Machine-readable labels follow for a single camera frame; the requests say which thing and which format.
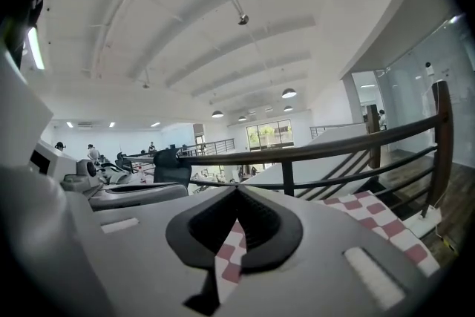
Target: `chair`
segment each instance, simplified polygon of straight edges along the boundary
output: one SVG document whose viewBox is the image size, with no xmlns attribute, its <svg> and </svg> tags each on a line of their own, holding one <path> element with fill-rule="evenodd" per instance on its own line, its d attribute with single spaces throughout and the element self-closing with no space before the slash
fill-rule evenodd
<svg viewBox="0 0 475 317">
<path fill-rule="evenodd" d="M 188 187 L 191 165 L 177 157 L 178 148 L 158 151 L 154 156 L 154 183 L 180 183 Z"/>
</svg>

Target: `wooden handrail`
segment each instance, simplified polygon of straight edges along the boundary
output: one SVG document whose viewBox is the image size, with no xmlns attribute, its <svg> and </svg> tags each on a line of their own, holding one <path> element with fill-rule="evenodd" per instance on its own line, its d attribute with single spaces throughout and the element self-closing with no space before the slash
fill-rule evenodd
<svg viewBox="0 0 475 317">
<path fill-rule="evenodd" d="M 442 198 L 447 188 L 452 169 L 453 115 L 451 98 L 446 81 L 434 83 L 432 85 L 432 93 L 436 102 L 437 114 L 441 118 L 441 122 L 437 123 L 435 127 L 436 143 L 439 149 L 433 157 L 435 170 L 430 179 L 430 191 L 427 195 L 427 204 L 422 210 L 422 217 L 425 217 L 429 205 L 435 206 Z"/>
<path fill-rule="evenodd" d="M 252 165 L 264 163 L 282 163 L 283 161 L 303 161 L 321 159 L 322 157 L 339 156 L 350 154 L 355 151 L 363 151 L 372 147 L 384 146 L 399 140 L 420 134 L 428 129 L 436 127 L 441 122 L 439 115 L 428 117 L 408 125 L 395 127 L 386 131 L 380 131 L 371 135 L 352 137 L 328 143 L 313 144 L 310 146 L 287 148 L 255 152 L 242 152 L 236 154 L 217 154 L 201 157 L 183 157 L 187 163 L 193 166 L 201 165 Z"/>
</svg>

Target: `black rubber piece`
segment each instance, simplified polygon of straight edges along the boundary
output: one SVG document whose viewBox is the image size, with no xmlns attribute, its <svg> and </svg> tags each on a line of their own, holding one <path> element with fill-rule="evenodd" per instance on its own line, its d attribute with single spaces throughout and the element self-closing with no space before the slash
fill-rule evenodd
<svg viewBox="0 0 475 317">
<path fill-rule="evenodd" d="M 297 215 L 245 186 L 229 187 L 176 215 L 168 223 L 166 239 L 184 264 L 212 271 L 214 257 L 236 219 L 244 229 L 248 250 L 241 259 L 242 273 L 279 267 L 302 240 Z"/>
</svg>

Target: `ceiling beam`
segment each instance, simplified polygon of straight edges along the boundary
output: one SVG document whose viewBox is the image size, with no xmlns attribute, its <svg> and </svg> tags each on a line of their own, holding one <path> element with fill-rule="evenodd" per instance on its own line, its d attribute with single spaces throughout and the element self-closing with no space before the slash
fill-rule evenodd
<svg viewBox="0 0 475 317">
<path fill-rule="evenodd" d="M 266 60 L 265 65 L 262 65 L 262 62 L 255 62 L 252 65 L 246 66 L 240 71 L 233 71 L 230 74 L 222 76 L 221 78 L 216 79 L 211 83 L 208 83 L 204 86 L 201 86 L 200 88 L 197 88 L 196 90 L 193 90 L 191 92 L 191 95 L 193 97 L 198 97 L 204 93 L 207 93 L 208 91 L 214 90 L 221 86 L 228 85 L 229 83 L 239 81 L 242 78 L 247 78 L 248 76 L 257 73 L 261 73 L 266 69 L 279 68 L 281 66 L 293 64 L 294 62 L 305 61 L 311 58 L 312 54 L 309 51 L 304 51 L 287 54 L 285 56 L 280 56 L 275 59 L 268 59 Z"/>
<path fill-rule="evenodd" d="M 285 85 L 291 82 L 297 82 L 307 79 L 307 73 L 296 74 L 291 77 L 284 78 L 280 81 L 273 82 L 270 86 L 268 82 L 261 83 L 259 85 L 249 86 L 248 88 L 241 88 L 239 91 L 233 91 L 232 93 L 223 95 L 221 97 L 215 97 L 209 101 L 210 105 L 215 105 L 217 103 L 222 103 L 230 99 L 237 97 L 245 97 L 246 95 L 257 93 L 259 91 L 265 91 L 268 88 L 275 88 L 277 86 Z"/>
<path fill-rule="evenodd" d="M 281 35 L 282 33 L 292 32 L 294 30 L 301 30 L 309 27 L 315 27 L 315 19 L 313 15 L 298 16 L 291 19 L 286 19 L 280 21 L 272 26 L 271 33 L 266 33 L 264 28 L 259 28 L 253 32 L 254 40 L 249 34 L 242 35 L 228 41 L 224 44 L 219 51 L 210 50 L 207 53 L 203 54 L 201 57 L 198 57 L 196 60 L 190 62 L 184 68 L 176 71 L 170 78 L 168 78 L 165 84 L 168 87 L 175 85 L 177 82 L 186 78 L 190 74 L 194 73 L 198 69 L 201 69 L 203 66 L 206 66 L 210 62 L 213 62 L 220 57 L 226 56 L 231 52 L 241 49 L 247 45 L 254 44 L 255 41 L 260 41 L 263 39 L 268 39 L 274 36 Z"/>
<path fill-rule="evenodd" d="M 196 0 L 192 7 L 178 15 L 183 22 L 173 18 L 164 28 L 158 31 L 149 45 L 145 47 L 143 55 L 134 63 L 128 72 L 128 76 L 132 79 L 137 79 L 147 65 L 153 61 L 155 56 L 160 54 L 167 44 L 204 15 L 228 2 L 229 0 Z"/>
</svg>

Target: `white slot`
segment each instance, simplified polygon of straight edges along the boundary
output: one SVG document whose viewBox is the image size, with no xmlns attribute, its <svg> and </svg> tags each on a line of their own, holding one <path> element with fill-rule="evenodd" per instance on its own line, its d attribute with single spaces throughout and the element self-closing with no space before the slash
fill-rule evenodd
<svg viewBox="0 0 475 317">
<path fill-rule="evenodd" d="M 363 249 L 353 247 L 344 256 L 383 310 L 390 309 L 405 297 L 402 289 Z"/>
<path fill-rule="evenodd" d="M 129 218 L 126 220 L 121 220 L 120 222 L 114 222 L 107 225 L 102 225 L 102 231 L 105 234 L 109 234 L 110 232 L 120 231 L 124 229 L 128 229 L 129 227 L 135 226 L 139 224 L 139 220 L 136 218 Z"/>
</svg>

